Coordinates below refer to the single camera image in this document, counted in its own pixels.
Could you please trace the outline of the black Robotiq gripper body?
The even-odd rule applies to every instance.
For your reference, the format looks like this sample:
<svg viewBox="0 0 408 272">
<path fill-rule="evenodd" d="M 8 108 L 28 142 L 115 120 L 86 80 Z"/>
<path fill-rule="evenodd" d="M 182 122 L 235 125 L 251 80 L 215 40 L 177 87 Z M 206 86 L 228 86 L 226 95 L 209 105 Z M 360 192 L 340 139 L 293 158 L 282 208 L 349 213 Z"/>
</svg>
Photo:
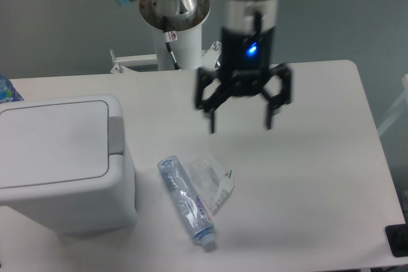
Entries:
<svg viewBox="0 0 408 272">
<path fill-rule="evenodd" d="M 274 28 L 252 35 L 223 28 L 221 85 L 233 97 L 255 96 L 271 79 Z"/>
</svg>

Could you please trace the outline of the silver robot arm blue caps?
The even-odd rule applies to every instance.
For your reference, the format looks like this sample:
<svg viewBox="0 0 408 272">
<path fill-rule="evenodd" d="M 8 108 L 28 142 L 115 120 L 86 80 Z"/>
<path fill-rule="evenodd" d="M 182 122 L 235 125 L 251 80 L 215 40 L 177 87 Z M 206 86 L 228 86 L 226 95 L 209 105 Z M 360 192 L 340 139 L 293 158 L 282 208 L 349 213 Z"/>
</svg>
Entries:
<svg viewBox="0 0 408 272">
<path fill-rule="evenodd" d="M 200 25 L 210 12 L 209 0 L 116 0 L 139 2 L 145 21 L 159 30 L 170 69 L 186 69 L 187 51 L 175 46 L 182 31 Z M 291 102 L 292 72 L 285 64 L 271 67 L 279 0 L 223 0 L 221 58 L 218 68 L 196 72 L 195 108 L 215 122 L 215 112 L 231 97 L 262 95 L 267 102 L 265 125 L 271 128 L 279 108 Z"/>
</svg>

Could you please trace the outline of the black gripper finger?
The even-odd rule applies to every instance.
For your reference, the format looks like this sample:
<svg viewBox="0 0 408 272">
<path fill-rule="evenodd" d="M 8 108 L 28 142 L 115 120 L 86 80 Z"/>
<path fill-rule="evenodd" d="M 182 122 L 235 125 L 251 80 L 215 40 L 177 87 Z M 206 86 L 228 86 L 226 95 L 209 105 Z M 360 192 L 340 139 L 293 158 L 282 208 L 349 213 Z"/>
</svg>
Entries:
<svg viewBox="0 0 408 272">
<path fill-rule="evenodd" d="M 261 95 L 267 101 L 265 126 L 270 130 L 272 128 L 273 116 L 278 112 L 279 108 L 292 102 L 292 70 L 286 63 L 281 63 L 273 68 L 268 68 L 265 76 L 266 83 L 261 89 Z M 275 76 L 280 80 L 280 91 L 276 95 L 271 96 L 266 89 L 266 84 Z"/>
<path fill-rule="evenodd" d="M 204 98 L 206 88 L 215 80 L 219 80 L 218 87 L 210 96 Z M 214 70 L 199 67 L 196 70 L 194 106 L 209 119 L 211 134 L 215 133 L 215 111 L 233 95 L 233 91 L 233 80 L 225 78 L 221 68 Z"/>
</svg>

